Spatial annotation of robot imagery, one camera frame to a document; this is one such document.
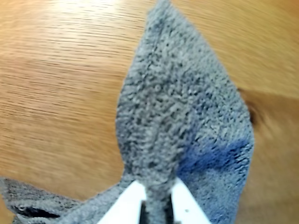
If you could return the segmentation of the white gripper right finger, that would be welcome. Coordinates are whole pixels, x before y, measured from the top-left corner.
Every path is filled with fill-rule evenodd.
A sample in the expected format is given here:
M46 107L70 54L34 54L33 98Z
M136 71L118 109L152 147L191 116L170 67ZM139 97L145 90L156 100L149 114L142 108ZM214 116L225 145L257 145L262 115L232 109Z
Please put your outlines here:
M210 224L190 190L179 178L171 188L171 204L175 224Z

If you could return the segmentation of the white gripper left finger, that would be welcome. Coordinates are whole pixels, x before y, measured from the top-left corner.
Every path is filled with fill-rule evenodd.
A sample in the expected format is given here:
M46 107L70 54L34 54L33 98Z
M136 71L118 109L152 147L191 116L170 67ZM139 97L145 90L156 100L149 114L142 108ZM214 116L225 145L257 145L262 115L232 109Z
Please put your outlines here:
M146 199L145 187L133 181L97 224L139 224Z

